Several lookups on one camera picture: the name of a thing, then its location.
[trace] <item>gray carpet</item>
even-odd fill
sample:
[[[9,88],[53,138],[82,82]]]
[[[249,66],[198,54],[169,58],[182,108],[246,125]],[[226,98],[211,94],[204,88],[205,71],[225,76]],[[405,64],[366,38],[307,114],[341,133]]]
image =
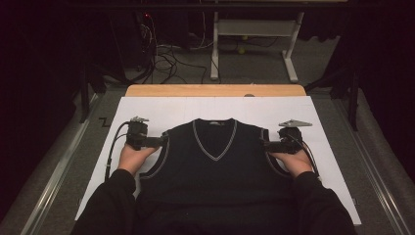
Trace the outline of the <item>gray carpet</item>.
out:
[[[258,39],[253,43],[268,45],[272,40]],[[331,54],[336,46],[337,40],[324,43],[316,39],[310,41],[299,41],[293,54],[293,63],[301,85],[306,85],[322,75]],[[244,45],[246,53],[238,54],[236,51],[222,51],[219,56],[220,75],[222,83],[289,83],[287,73],[279,54],[285,48],[287,40],[279,39],[271,47],[258,47]],[[232,41],[223,41],[221,49],[234,48]],[[193,66],[207,67],[204,83],[217,83],[209,77],[210,50],[174,50],[175,56],[180,62]],[[158,68],[163,69],[168,65],[160,59]],[[155,71],[153,79],[147,83],[160,83],[168,77],[168,70]],[[176,76],[167,83],[200,83],[204,69],[189,67],[178,64]],[[133,69],[127,71],[132,77],[137,72]],[[47,210],[44,220],[37,231],[38,234],[69,234],[73,227],[73,219],[77,212],[79,200],[88,184],[89,177],[99,157],[101,148],[107,137],[109,128],[103,126],[100,118],[107,118],[111,123],[120,97],[125,93],[125,87],[109,85],[109,90],[100,99],[96,110],[89,117],[89,125],[81,139],[81,142],[73,155],[73,162],[66,174],[58,194],[50,209]],[[345,178],[346,185],[352,198],[357,202],[356,208],[363,225],[356,228],[359,234],[387,235],[396,234],[391,218],[384,210],[380,201],[380,195],[375,190],[375,183],[371,179],[367,167],[361,157],[361,148],[355,142],[355,133],[349,131],[345,121],[343,108],[346,102],[331,100],[327,89],[316,89],[309,94],[312,97],[317,113],[329,139],[330,145]],[[20,234],[34,206],[36,205],[42,190],[51,176],[60,155],[65,149],[74,129],[79,124],[79,109],[67,130],[57,140],[36,172],[28,180],[20,196],[10,210],[7,217],[2,221],[0,234]],[[373,119],[370,108],[365,103],[364,96],[359,97],[358,109],[358,137],[365,149],[373,159],[376,168],[381,172],[382,178],[391,195],[396,201],[402,217],[411,221],[414,217],[415,190],[413,183],[404,173],[401,165],[394,157],[388,143],[383,138],[382,132]],[[415,231],[414,225],[409,224],[409,229]]]

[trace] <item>dark background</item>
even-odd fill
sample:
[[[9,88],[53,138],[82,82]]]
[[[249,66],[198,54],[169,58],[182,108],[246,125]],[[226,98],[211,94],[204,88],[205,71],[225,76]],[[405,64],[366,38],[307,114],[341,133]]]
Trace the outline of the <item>dark background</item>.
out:
[[[318,36],[324,41],[342,36],[326,74],[344,66],[359,74],[360,87],[376,120],[415,180],[415,127],[411,124],[415,92],[414,9],[406,5],[409,1],[391,2],[392,7],[353,14],[305,14],[300,38]],[[71,119],[80,72],[88,68],[85,62],[98,64],[123,78],[123,69],[142,64],[143,56],[137,56],[142,55],[141,38],[131,14],[74,13],[51,0],[19,4],[3,1],[0,11],[2,219]],[[164,28],[160,37],[184,48],[188,47],[189,31],[203,34],[200,14],[152,14],[156,27]],[[227,17],[240,16],[229,13]],[[249,17],[258,18],[258,14]],[[212,13],[207,13],[207,32],[211,32],[211,19]],[[102,74],[102,70],[90,69],[87,76],[88,82],[100,91]],[[325,85],[349,86],[349,81],[346,75]]]

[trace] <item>horizontal black bar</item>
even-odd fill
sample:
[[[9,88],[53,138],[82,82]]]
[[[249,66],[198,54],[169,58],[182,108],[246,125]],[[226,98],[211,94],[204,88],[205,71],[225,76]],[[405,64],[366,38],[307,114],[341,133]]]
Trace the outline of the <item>horizontal black bar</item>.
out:
[[[203,3],[203,4],[78,4],[67,3],[76,10],[89,11],[198,11],[198,12],[252,12],[252,11],[364,11],[387,8],[381,4],[342,3]]]

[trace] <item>hand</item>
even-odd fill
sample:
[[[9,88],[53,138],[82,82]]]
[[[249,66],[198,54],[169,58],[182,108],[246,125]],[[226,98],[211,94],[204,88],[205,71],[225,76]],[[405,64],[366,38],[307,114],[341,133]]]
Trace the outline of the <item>hand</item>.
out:
[[[294,178],[303,172],[312,171],[311,162],[304,150],[300,150],[293,155],[283,153],[268,154],[283,162],[287,170]]]
[[[144,161],[157,149],[158,148],[146,148],[136,151],[128,144],[125,144],[121,150],[121,155],[119,156],[118,168],[125,169],[135,176]]]

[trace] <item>white tabletop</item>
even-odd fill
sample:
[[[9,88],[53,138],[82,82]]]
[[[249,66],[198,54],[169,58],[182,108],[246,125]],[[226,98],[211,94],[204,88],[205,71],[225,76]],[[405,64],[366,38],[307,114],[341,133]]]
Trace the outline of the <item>white tabletop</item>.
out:
[[[228,119],[234,118],[246,124],[253,124],[269,130],[270,140],[278,140],[278,124],[290,119],[311,122],[312,126],[300,127],[303,140],[310,147],[323,185],[333,189],[348,210],[353,223],[361,224],[356,208],[333,155],[326,134],[311,98],[301,97],[122,97],[115,114],[103,150],[97,161],[91,180],[82,199],[76,219],[95,191],[104,182],[106,163],[116,130],[125,121],[134,117],[148,118],[148,136],[159,137],[177,125],[195,118]],[[125,126],[119,134],[125,134]],[[113,151],[111,170],[116,169],[119,153],[125,137],[117,140]],[[156,162],[161,150],[153,153],[140,172],[145,172]]]

